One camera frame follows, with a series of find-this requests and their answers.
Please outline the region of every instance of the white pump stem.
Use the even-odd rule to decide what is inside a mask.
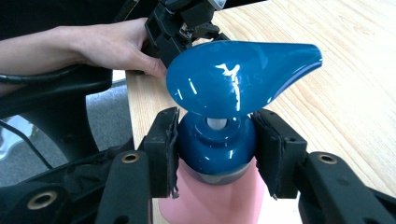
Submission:
[[[221,130],[227,124],[227,119],[207,119],[207,125],[213,130]]]

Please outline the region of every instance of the forearm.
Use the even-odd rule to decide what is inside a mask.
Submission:
[[[0,41],[0,74],[35,75],[82,63],[74,46],[79,35],[74,27],[57,27]]]

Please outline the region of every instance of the human hand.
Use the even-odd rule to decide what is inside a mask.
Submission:
[[[81,56],[80,63],[116,70],[141,70],[155,77],[165,77],[160,59],[141,52],[148,40],[146,19],[79,27],[71,43]]]

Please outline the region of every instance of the black mechanical device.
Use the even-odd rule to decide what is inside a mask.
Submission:
[[[122,17],[149,12],[151,52],[166,66],[199,38],[227,39],[216,10],[256,0],[127,1]],[[296,198],[303,223],[396,223],[396,199],[359,180],[339,157],[306,152],[306,141],[276,113],[252,114],[257,168],[270,194]],[[152,223],[152,198],[177,197],[178,109],[161,111],[138,150],[131,139],[0,188],[0,223]]]

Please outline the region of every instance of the light wood tabletop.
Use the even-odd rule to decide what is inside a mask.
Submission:
[[[391,0],[268,1],[216,12],[213,20],[232,40],[318,46],[323,66],[265,108],[276,112],[305,138],[309,152],[340,156],[368,187],[393,197],[395,12],[396,2]],[[176,104],[162,79],[128,72],[127,83],[134,142],[138,146],[157,113]],[[271,201],[263,201],[260,223],[301,222],[295,201],[290,205],[283,205],[282,200]],[[155,223],[166,223],[158,210],[154,213]]]

